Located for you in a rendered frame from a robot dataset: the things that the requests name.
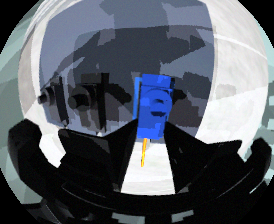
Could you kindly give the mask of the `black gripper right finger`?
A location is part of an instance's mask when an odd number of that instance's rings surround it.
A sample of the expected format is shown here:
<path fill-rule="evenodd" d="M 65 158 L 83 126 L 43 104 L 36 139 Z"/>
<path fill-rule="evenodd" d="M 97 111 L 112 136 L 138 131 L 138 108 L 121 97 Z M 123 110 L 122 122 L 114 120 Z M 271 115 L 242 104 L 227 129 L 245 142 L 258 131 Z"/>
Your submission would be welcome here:
<path fill-rule="evenodd" d="M 238 152 L 242 144 L 239 139 L 205 144 L 169 121 L 165 121 L 164 139 L 176 194 L 189 192 L 189 186 L 205 172 L 215 157 Z"/>

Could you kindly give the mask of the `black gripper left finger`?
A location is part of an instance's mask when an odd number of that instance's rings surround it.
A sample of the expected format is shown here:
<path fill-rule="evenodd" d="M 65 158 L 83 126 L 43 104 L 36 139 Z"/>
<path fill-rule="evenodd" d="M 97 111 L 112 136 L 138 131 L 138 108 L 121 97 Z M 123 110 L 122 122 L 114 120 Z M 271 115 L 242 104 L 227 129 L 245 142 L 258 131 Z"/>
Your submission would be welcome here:
<path fill-rule="evenodd" d="M 57 135 L 65 152 L 98 161 L 106 165 L 106 171 L 112 181 L 113 189 L 121 192 L 126 169 L 132 159 L 134 143 L 136 143 L 138 120 L 130 120 L 105 136 L 93 136 L 73 129 L 59 129 Z"/>

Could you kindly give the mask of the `blue micro servo with orange cable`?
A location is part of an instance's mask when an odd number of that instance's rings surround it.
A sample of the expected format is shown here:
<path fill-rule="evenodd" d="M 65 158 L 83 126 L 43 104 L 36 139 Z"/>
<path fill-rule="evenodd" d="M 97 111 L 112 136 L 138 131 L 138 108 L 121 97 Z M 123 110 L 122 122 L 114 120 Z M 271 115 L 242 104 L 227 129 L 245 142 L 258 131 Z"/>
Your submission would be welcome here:
<path fill-rule="evenodd" d="M 141 167 L 144 167 L 146 141 L 161 139 L 166 116 L 172 111 L 172 89 L 169 76 L 142 73 L 140 115 L 138 115 L 138 139 L 144 139 Z"/>

